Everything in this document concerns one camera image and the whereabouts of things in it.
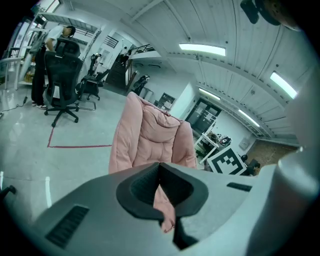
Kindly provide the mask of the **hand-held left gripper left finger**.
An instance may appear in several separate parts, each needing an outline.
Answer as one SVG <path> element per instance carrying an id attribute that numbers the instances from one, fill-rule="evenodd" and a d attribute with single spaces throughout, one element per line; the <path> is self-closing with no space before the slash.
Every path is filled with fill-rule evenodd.
<path id="1" fill-rule="evenodd" d="M 158 164 L 91 179 L 55 202 L 34 223 L 33 242 L 46 256 L 174 256 L 173 234 L 139 219 L 118 202 L 118 185 Z"/>

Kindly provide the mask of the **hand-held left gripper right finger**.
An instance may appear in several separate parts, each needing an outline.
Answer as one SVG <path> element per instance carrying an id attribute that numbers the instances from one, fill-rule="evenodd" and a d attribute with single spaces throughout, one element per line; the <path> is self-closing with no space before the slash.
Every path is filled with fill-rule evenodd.
<path id="1" fill-rule="evenodd" d="M 269 193 L 269 172 L 255 177 L 162 163 L 161 185 L 175 207 L 162 256 L 257 256 L 255 226 Z"/>

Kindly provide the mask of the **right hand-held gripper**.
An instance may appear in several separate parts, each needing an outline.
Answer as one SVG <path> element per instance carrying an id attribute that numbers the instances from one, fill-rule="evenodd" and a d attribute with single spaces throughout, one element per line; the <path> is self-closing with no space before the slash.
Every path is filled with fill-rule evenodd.
<path id="1" fill-rule="evenodd" d="M 231 147 L 226 147 L 209 157 L 207 162 L 212 172 L 216 174 L 241 175 L 246 170 L 241 157 Z"/>

